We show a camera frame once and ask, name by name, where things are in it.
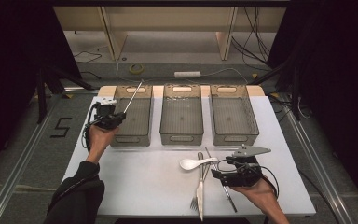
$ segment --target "white spoon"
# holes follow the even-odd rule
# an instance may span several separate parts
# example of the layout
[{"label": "white spoon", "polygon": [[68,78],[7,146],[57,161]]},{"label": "white spoon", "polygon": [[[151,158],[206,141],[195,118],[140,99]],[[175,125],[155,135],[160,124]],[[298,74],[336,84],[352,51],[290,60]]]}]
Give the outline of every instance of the white spoon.
[{"label": "white spoon", "polygon": [[191,160],[191,159],[184,159],[180,161],[180,166],[185,170],[192,170],[197,166],[211,161],[219,161],[216,157],[208,158],[205,160]]}]

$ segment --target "white tabletop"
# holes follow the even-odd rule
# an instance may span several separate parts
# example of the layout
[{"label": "white tabletop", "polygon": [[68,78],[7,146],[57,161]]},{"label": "white tabletop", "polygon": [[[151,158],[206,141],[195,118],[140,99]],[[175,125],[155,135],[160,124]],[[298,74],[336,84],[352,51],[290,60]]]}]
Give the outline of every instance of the white tabletop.
[{"label": "white tabletop", "polygon": [[[94,97],[91,105],[101,98]],[[231,156],[234,151],[233,147],[213,145],[208,97],[202,97],[202,145],[163,146],[159,135],[162,98],[155,97],[154,100],[150,146],[108,147],[100,160],[100,178],[105,183],[105,194],[99,215],[198,217],[198,212],[190,209],[190,201],[198,185],[199,170],[185,171],[179,166],[179,161],[185,158],[196,159],[199,151],[204,153],[204,157],[208,157],[205,147],[219,160]],[[260,131],[254,146],[271,149],[270,153],[257,155],[256,158],[277,177],[280,187],[278,201],[283,212],[288,216],[315,214],[269,98],[252,96],[251,103]],[[86,159],[87,153],[82,147],[80,134],[63,179],[75,174],[78,164]],[[274,183],[269,172],[263,170],[263,174]],[[212,173],[208,173],[204,184],[205,217],[244,217],[262,214],[242,194],[230,188],[227,190],[238,209],[237,213],[231,207],[220,180],[213,178]]]}]

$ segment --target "person's right hand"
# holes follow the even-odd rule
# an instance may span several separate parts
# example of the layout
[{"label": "person's right hand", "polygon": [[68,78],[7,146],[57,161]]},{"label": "person's right hand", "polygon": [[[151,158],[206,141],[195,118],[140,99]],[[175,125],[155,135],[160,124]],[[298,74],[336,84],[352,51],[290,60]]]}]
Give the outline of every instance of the person's right hand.
[{"label": "person's right hand", "polygon": [[105,130],[98,126],[91,125],[91,127],[89,127],[89,144],[91,148],[86,161],[97,164],[117,132],[118,127],[114,130]]},{"label": "person's right hand", "polygon": [[251,187],[230,187],[242,193],[258,207],[274,223],[289,223],[282,209],[278,205],[272,187],[264,179],[260,179]]}]

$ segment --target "wire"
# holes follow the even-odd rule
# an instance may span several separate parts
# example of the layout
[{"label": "wire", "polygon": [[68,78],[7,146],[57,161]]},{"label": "wire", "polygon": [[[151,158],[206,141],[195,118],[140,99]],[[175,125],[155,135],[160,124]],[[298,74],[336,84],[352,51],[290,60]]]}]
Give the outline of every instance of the wire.
[{"label": "wire", "polygon": [[245,80],[246,84],[248,84],[248,80],[235,68],[225,68],[225,69],[222,69],[222,70],[219,70],[217,72],[213,72],[213,73],[210,73],[210,74],[206,74],[206,75],[201,75],[202,77],[208,77],[208,76],[212,76],[212,75],[216,75],[218,73],[221,73],[221,72],[224,72],[224,71],[227,71],[227,70],[233,70],[235,71],[236,73],[238,73],[238,75],[240,75],[240,77]]},{"label": "wire", "polygon": [[102,54],[99,54],[99,53],[90,53],[90,52],[88,52],[88,51],[81,51],[80,53],[74,55],[74,57],[77,57],[77,56],[79,56],[79,55],[82,54],[82,53],[88,53],[88,54],[91,54],[91,55],[96,55],[97,57],[94,58],[94,59],[91,59],[91,60],[89,60],[89,61],[86,61],[86,62],[77,62],[77,63],[89,63],[89,62],[92,62],[92,61],[94,61],[94,60],[97,60],[97,59],[99,59],[99,58],[101,58],[101,57],[103,56]]},{"label": "wire", "polygon": [[286,115],[287,115],[290,111],[292,111],[292,110],[291,110],[291,109],[288,109],[288,110],[286,111],[286,113],[284,113],[284,115],[278,120],[278,123],[281,123],[281,121],[286,117]]},{"label": "wire", "polygon": [[[116,69],[115,76],[116,76],[118,79],[125,80],[125,81],[129,81],[129,82],[139,82],[139,80],[132,80],[132,79],[120,77],[120,76],[118,75],[118,67],[119,67],[118,60],[115,60],[115,61],[116,61],[116,64],[117,64],[117,69]],[[227,70],[233,70],[233,71],[235,71],[235,72],[236,72],[238,75],[240,75],[240,77],[245,81],[245,84],[248,84],[248,83],[249,83],[248,80],[243,76],[243,74],[241,74],[241,73],[240,73],[237,69],[235,69],[235,68],[224,68],[224,69],[221,69],[221,70],[219,70],[219,71],[212,72],[212,73],[206,74],[206,75],[201,75],[201,76],[202,76],[202,77],[212,76],[212,75],[216,75],[216,74],[218,74],[218,73],[221,73],[221,72],[224,72],[224,71],[227,71]],[[177,77],[145,79],[145,80],[144,80],[144,83],[145,83],[145,82],[150,82],[150,81],[170,81],[170,80],[174,80],[174,79],[183,79],[183,80],[186,80],[186,81],[189,81],[189,82],[193,82],[193,83],[197,83],[197,84],[212,85],[211,83],[202,83],[202,82],[197,82],[197,81],[190,80],[190,79],[188,79],[188,78],[177,78]]]},{"label": "wire", "polygon": [[267,46],[264,44],[264,42],[263,42],[263,40],[261,38],[261,35],[258,32],[258,26],[259,26],[259,22],[260,22],[260,20],[258,19],[259,7],[255,7],[255,21],[254,21],[253,25],[252,25],[251,19],[249,17],[249,14],[248,14],[248,12],[246,10],[246,7],[244,7],[244,10],[245,10],[245,14],[246,14],[246,17],[248,19],[248,22],[249,22],[249,24],[251,25],[251,28],[252,28],[252,32],[249,34],[248,39],[249,39],[250,35],[252,35],[252,33],[255,34],[260,53],[261,53],[263,59],[266,60],[266,57],[264,55],[266,55],[267,57],[269,56],[269,48],[267,48]]},{"label": "wire", "polygon": [[301,111],[301,108],[300,108],[300,102],[301,102],[301,98],[298,99],[298,104],[297,104],[297,108],[298,108],[298,111],[300,112],[300,115],[301,115],[304,119],[309,119],[310,116],[312,115],[312,111],[310,110],[310,112],[309,112],[308,115],[304,115],[304,113]]},{"label": "wire", "polygon": [[92,74],[93,76],[97,77],[98,79],[102,79],[100,76],[97,76],[96,74],[94,74],[92,72],[80,72],[80,73],[89,73],[89,74]]},{"label": "wire", "polygon": [[[235,164],[238,164],[238,165],[241,165],[241,166],[238,167],[238,168],[235,168],[235,169],[233,169],[233,170],[222,170],[222,169],[220,169],[220,162],[222,162],[222,161],[231,161],[234,165],[235,165]],[[271,181],[269,181],[269,180],[268,180],[265,176],[263,176],[262,174],[258,173],[256,170],[254,170],[254,169],[253,169],[254,167],[260,167],[260,168],[262,168],[262,169],[265,169],[265,170],[269,171],[269,173],[270,173],[270,174],[272,175],[272,177],[274,178],[275,184],[276,184],[277,187],[275,188],[275,186],[271,183]],[[236,171],[238,171],[238,170],[240,170],[240,169],[242,169],[242,168],[246,168],[246,169],[248,169],[248,170],[251,170],[251,171],[254,172],[255,174],[259,175],[260,178],[264,179],[264,180],[272,187],[276,198],[279,197],[279,184],[278,184],[278,180],[277,180],[276,176],[272,173],[272,171],[271,171],[269,168],[267,168],[267,167],[265,167],[265,166],[260,166],[260,165],[258,165],[258,164],[255,165],[255,166],[250,166],[250,163],[247,163],[247,162],[242,163],[242,162],[237,162],[237,161],[233,161],[233,160],[221,160],[221,161],[219,161],[219,162],[217,163],[217,170],[220,171],[220,172],[222,172],[222,173],[236,172]]]},{"label": "wire", "polygon": [[245,63],[246,66],[257,69],[257,70],[261,70],[261,71],[266,71],[269,72],[271,71],[270,69],[263,69],[263,68],[258,68],[258,67],[254,67],[251,66],[250,64],[248,64],[244,58],[244,56],[248,57],[248,58],[252,58],[252,59],[256,59],[258,61],[260,61],[261,63],[263,63],[264,65],[268,66],[266,62],[264,62],[263,60],[261,60],[260,58],[258,58],[256,55],[254,55],[251,51],[249,51],[248,49],[245,49],[240,43],[238,43],[238,41],[232,37],[232,40],[234,41],[233,43],[233,47],[234,49],[236,49],[237,51],[239,51],[242,54],[242,61]]},{"label": "wire", "polygon": [[339,224],[338,217],[337,217],[336,213],[334,212],[332,205],[331,205],[330,202],[327,200],[327,198],[324,196],[324,194],[322,193],[322,191],[319,190],[319,188],[316,187],[316,185],[310,180],[310,178],[307,177],[300,169],[297,168],[297,170],[298,170],[298,172],[299,172],[302,176],[304,176],[304,177],[308,180],[308,182],[310,182],[310,184],[316,189],[316,191],[318,191],[319,195],[321,195],[322,199],[323,199],[324,202],[327,204],[328,208],[330,209],[331,213],[333,214],[334,219],[336,220],[336,223]]}]

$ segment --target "silver knife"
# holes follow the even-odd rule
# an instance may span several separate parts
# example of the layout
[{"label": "silver knife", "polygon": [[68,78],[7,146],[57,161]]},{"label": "silver knife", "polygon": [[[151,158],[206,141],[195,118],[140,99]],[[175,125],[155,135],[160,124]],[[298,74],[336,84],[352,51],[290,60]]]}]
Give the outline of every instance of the silver knife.
[{"label": "silver knife", "polygon": [[202,175],[200,175],[200,182],[199,182],[199,186],[197,187],[197,204],[199,208],[201,221],[203,221],[203,183],[206,175],[208,174],[209,166],[210,166],[209,163],[207,165],[205,164],[200,165],[200,174]]}]

